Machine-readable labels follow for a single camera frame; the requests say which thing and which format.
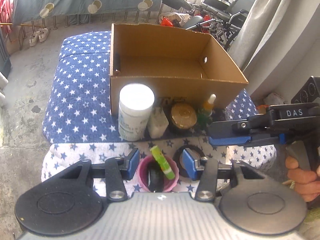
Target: cardboard box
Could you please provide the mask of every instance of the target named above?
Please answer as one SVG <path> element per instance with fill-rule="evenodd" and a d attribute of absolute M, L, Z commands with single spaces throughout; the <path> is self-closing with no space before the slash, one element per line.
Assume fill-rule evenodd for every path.
<path fill-rule="evenodd" d="M 225 108 L 248 84 L 209 34 L 160 25 L 112 24 L 112 114 L 118 114 L 120 90 L 134 82 L 149 86 L 156 103 L 185 101 L 195 109 L 212 93 L 217 96 L 215 107 Z"/>

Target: white sneaker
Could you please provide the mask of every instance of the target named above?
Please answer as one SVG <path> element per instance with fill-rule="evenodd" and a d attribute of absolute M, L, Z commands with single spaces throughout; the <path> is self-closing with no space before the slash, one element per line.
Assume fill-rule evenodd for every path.
<path fill-rule="evenodd" d="M 44 42 L 49 35 L 49 30 L 47 28 L 39 29 L 39 41 Z"/>
<path fill-rule="evenodd" d="M 39 38 L 39 32 L 35 32 L 30 36 L 30 39 L 29 39 L 30 47 L 34 47 L 37 44 L 38 38 Z"/>

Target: gray device handle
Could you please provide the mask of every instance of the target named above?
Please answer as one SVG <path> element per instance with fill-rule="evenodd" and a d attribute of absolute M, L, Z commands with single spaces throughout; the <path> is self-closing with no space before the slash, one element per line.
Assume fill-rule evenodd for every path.
<path fill-rule="evenodd" d="M 303 141 L 295 141 L 286 147 L 288 154 L 295 158 L 299 163 L 299 168 L 305 171 L 311 171 L 308 154 Z"/>
<path fill-rule="evenodd" d="M 211 203 L 192 199 L 190 193 L 135 193 L 112 203 L 90 227 L 67 236 L 24 233 L 19 240 L 303 240 L 297 232 L 261 236 L 228 223 Z"/>

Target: hand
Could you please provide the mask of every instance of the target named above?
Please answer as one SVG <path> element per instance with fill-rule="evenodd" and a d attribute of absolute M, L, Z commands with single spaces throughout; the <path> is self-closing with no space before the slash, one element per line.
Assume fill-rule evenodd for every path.
<path fill-rule="evenodd" d="M 320 166 L 316 173 L 313 171 L 303 171 L 299 169 L 298 161 L 291 156 L 285 160 L 285 166 L 289 169 L 288 178 L 295 181 L 294 190 L 299 193 L 305 202 L 314 200 L 320 195 Z"/>

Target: pink plastic container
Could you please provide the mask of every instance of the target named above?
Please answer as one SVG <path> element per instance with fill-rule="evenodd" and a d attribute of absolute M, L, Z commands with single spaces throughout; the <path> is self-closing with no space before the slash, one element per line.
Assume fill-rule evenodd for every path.
<path fill-rule="evenodd" d="M 175 174 L 174 179 L 167 179 L 166 176 L 164 176 L 164 190 L 163 192 L 170 192 L 176 185 L 179 179 L 179 169 L 177 167 L 177 164 L 175 161 L 167 156 L 165 156 L 167 159 L 167 162 L 169 163 L 172 171 Z M 145 191 L 150 192 L 148 189 L 148 183 L 147 183 L 147 166 L 150 162 L 155 161 L 152 155 L 149 155 L 145 157 L 143 160 L 140 161 L 138 169 L 137 169 L 137 174 L 138 174 L 138 182 L 140 187 L 142 187 Z"/>

